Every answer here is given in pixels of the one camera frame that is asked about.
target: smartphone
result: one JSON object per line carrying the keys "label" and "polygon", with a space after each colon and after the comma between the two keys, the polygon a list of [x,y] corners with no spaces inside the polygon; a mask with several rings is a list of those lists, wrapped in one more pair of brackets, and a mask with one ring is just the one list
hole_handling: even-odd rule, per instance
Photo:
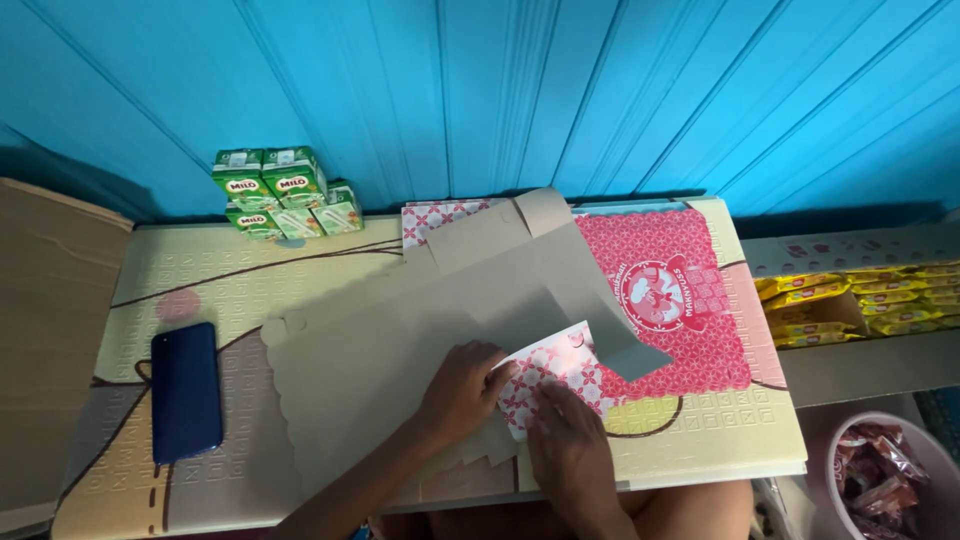
{"label": "smartphone", "polygon": [[173,463],[220,446],[224,422],[213,324],[157,334],[150,356],[154,463]]}

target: blue corrugated wall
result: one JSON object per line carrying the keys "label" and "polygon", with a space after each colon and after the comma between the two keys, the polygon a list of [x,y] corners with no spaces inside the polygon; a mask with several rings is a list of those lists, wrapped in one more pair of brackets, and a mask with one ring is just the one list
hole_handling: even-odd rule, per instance
{"label": "blue corrugated wall", "polygon": [[368,209],[548,184],[741,216],[960,205],[960,2],[0,10],[0,173],[140,222],[219,213],[218,149],[304,143]]}

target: green drink carton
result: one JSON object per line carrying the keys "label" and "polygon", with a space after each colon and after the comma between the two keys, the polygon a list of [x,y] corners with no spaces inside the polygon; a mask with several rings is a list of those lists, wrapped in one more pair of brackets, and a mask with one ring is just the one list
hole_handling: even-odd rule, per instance
{"label": "green drink carton", "polygon": [[227,219],[250,240],[282,240],[286,238],[267,210],[244,211],[233,203],[224,210]]}
{"label": "green drink carton", "polygon": [[213,182],[232,203],[246,211],[280,208],[280,201],[260,178],[263,150],[221,150],[213,164]]}
{"label": "green drink carton", "polygon": [[271,210],[270,215],[287,238],[316,238],[324,235],[324,230],[320,228],[310,209]]}
{"label": "green drink carton", "polygon": [[363,214],[353,190],[346,182],[334,182],[329,186],[329,205],[311,209],[324,232],[333,236],[354,233],[364,228]]}
{"label": "green drink carton", "polygon": [[326,178],[307,146],[267,150],[261,174],[285,209],[314,209],[326,204]]}

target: hand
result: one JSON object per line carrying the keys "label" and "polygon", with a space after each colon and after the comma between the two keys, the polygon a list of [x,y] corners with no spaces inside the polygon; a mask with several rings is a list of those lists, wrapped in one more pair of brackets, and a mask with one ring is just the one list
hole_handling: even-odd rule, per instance
{"label": "hand", "polygon": [[620,508],[603,421],[567,388],[534,394],[540,415],[527,418],[534,479],[579,538],[636,538]]}
{"label": "hand", "polygon": [[450,349],[412,422],[443,445],[469,435],[490,416],[500,390],[519,369],[507,362],[491,371],[506,357],[496,345],[475,339]]}

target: pink bucket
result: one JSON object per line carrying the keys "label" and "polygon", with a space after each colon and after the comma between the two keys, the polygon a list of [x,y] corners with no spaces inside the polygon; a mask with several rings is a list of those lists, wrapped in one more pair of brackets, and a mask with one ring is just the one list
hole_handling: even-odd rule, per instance
{"label": "pink bucket", "polygon": [[824,518],[838,521],[855,540],[866,540],[847,514],[833,479],[833,455],[840,436],[850,426],[874,423],[897,425],[930,474],[930,484],[915,486],[918,506],[918,527],[921,539],[960,538],[960,469],[950,454],[932,435],[898,416],[885,412],[861,412],[836,425],[833,430],[807,438],[809,471],[806,482],[810,496],[824,510]]}

